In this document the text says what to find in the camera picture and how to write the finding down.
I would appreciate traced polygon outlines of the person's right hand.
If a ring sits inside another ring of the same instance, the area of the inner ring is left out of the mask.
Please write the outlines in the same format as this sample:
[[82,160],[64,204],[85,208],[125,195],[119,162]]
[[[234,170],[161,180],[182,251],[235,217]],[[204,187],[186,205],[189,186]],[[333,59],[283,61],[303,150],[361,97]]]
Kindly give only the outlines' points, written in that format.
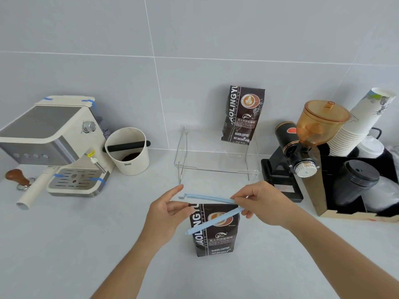
[[243,210],[241,214],[247,219],[254,215],[262,222],[281,226],[287,230],[293,226],[306,212],[298,205],[288,199],[281,191],[266,181],[259,181],[254,184],[246,185],[237,193],[233,194],[231,199],[252,199],[259,202],[257,212]]

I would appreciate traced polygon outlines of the person's left hand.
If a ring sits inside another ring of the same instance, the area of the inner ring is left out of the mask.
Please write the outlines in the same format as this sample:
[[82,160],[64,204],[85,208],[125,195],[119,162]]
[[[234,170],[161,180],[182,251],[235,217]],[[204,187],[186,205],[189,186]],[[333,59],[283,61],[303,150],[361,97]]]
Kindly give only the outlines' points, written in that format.
[[159,250],[172,239],[177,227],[194,212],[193,207],[167,212],[167,203],[182,190],[183,185],[178,185],[151,203],[138,242]]

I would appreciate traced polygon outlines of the light blue bag sealing clip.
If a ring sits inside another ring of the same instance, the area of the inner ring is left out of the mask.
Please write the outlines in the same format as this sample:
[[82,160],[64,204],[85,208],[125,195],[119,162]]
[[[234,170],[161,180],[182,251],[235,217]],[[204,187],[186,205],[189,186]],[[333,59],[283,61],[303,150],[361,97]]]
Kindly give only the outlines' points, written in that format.
[[[225,199],[225,198],[220,198],[220,197],[215,197],[215,196],[206,196],[206,195],[197,195],[197,194],[184,194],[183,196],[178,197],[181,200],[184,200],[185,198],[191,198],[191,199],[202,199],[202,200],[207,200],[207,201],[214,201],[214,202],[222,202],[226,204],[233,204],[232,199]],[[197,233],[199,231],[202,231],[203,229],[206,229],[210,226],[213,226],[223,220],[228,219],[229,217],[232,217],[238,213],[241,213],[244,210],[243,207],[238,206],[237,208],[233,209],[232,211],[229,211],[222,216],[219,216],[217,218],[214,218],[212,220],[209,220],[207,222],[204,222],[200,225],[197,225],[195,227],[192,227],[191,229],[187,230],[185,232],[186,235],[192,235],[194,233]]]

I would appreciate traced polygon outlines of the dark brown coffee bean bag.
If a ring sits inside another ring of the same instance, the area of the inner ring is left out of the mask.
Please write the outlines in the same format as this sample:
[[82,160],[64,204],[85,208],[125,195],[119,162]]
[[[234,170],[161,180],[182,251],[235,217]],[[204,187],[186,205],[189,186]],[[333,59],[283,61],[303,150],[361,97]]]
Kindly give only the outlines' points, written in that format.
[[194,213],[190,216],[191,228],[220,219],[205,229],[192,234],[198,257],[232,252],[238,233],[240,213],[232,214],[238,208],[232,204],[193,204]]
[[265,89],[230,86],[222,141],[249,145],[261,115]]

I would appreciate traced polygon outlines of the person's right forearm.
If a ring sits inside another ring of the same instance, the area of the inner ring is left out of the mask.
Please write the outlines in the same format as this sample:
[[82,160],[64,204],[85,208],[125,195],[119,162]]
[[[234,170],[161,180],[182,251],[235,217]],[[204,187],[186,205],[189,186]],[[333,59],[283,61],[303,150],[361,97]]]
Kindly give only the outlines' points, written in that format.
[[399,299],[399,281],[297,205],[290,206],[290,231],[340,299]]

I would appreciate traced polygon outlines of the clear acrylic shelf stand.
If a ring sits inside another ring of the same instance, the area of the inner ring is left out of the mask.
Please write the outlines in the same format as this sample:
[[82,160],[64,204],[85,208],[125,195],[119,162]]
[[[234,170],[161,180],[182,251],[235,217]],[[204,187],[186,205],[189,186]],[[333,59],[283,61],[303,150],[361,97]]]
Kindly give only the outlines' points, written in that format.
[[185,169],[242,174],[247,176],[248,183],[260,177],[261,158],[256,134],[249,145],[222,141],[221,137],[215,130],[182,127],[174,160],[179,184]]

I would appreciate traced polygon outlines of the cream knock box black bar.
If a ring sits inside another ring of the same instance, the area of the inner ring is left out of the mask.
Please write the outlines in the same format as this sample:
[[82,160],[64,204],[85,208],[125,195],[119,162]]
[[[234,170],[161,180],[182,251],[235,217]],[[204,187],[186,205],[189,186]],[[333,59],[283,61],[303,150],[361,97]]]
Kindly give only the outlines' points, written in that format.
[[146,135],[134,127],[125,127],[113,132],[105,142],[103,151],[115,163],[119,171],[127,176],[144,172],[150,163]]

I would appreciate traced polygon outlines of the black grinder with amber hopper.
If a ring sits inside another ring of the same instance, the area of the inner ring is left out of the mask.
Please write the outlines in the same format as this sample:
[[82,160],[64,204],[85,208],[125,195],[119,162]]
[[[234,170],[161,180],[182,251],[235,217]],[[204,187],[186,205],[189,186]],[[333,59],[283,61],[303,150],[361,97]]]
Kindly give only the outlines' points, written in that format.
[[308,178],[319,171],[317,146],[331,140],[350,117],[346,108],[333,101],[306,102],[297,123],[283,121],[276,126],[279,146],[270,158],[261,160],[264,180],[291,201],[302,202],[303,194],[295,177]]

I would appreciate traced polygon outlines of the stack of black cup lids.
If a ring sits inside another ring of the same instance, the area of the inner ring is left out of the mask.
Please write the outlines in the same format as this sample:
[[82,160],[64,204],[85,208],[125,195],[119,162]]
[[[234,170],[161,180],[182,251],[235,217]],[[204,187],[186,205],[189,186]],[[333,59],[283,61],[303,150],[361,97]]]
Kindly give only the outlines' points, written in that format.
[[343,163],[332,183],[332,200],[337,206],[352,203],[364,191],[375,186],[379,171],[370,164],[352,159]]

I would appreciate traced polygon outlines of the stack of white cup lids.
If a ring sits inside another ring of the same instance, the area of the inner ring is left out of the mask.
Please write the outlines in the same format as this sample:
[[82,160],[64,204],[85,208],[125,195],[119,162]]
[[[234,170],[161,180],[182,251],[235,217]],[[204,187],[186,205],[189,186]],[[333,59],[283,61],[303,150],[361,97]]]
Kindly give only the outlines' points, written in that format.
[[357,145],[359,158],[376,159],[384,152],[384,145],[372,135],[365,136]]

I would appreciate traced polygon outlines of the stack of clear plastic lids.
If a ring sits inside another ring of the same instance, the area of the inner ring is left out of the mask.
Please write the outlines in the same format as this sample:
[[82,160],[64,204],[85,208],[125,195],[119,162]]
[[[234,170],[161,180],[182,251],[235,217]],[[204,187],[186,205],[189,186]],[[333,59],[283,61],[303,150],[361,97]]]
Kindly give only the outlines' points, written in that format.
[[368,212],[380,212],[399,203],[399,184],[380,176],[372,188],[362,193],[362,201]]

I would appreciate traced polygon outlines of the stack of printed paper cups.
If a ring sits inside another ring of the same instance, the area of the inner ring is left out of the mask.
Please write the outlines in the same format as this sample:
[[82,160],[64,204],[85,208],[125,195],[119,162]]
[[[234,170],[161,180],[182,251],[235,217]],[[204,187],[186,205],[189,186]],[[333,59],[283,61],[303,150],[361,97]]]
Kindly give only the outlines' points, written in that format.
[[396,93],[381,88],[372,88],[350,110],[349,120],[337,134],[327,142],[329,156],[346,157],[368,135],[384,111],[395,99]]

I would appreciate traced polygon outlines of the cream espresso machine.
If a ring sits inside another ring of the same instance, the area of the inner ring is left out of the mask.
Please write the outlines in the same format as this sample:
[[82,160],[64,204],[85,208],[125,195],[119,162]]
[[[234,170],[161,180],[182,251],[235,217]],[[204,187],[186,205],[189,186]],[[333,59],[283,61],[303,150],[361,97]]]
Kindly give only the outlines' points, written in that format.
[[94,97],[45,97],[0,129],[0,149],[20,165],[60,166],[46,191],[92,198],[115,164],[103,151],[111,135]]

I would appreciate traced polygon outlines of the cream handled portafilter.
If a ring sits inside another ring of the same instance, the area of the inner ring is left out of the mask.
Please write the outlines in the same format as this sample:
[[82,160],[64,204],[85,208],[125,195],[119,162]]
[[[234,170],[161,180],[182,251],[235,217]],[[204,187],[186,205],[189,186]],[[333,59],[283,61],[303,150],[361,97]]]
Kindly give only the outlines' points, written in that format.
[[20,187],[25,187],[25,192],[17,201],[16,205],[21,210],[29,210],[35,199],[41,194],[47,187],[49,181],[60,169],[60,166],[48,166],[43,173],[37,178],[24,178],[26,181],[18,181]]

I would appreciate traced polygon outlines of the wooden handled coffee tamper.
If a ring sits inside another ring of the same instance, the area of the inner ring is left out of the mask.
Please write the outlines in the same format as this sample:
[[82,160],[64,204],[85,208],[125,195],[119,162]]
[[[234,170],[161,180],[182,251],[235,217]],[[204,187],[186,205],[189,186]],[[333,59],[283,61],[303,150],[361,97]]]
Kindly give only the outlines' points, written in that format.
[[33,177],[26,178],[20,169],[10,170],[4,177],[9,181],[16,182],[19,191],[26,191],[35,182]]

